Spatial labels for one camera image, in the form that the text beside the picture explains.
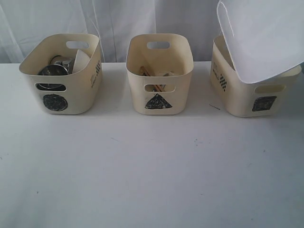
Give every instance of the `white curtain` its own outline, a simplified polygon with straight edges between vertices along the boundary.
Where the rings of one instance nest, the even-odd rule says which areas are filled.
[[[220,33],[218,0],[0,0],[0,63],[19,63],[45,37],[92,33],[104,62],[124,62],[130,39],[145,33],[177,33],[195,61],[211,59]]]

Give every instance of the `white table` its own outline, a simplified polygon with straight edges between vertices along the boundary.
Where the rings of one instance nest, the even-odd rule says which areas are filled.
[[[176,116],[136,113],[122,63],[88,112],[50,115],[0,65],[0,227],[302,228],[303,77],[276,116],[238,118],[209,68]]]

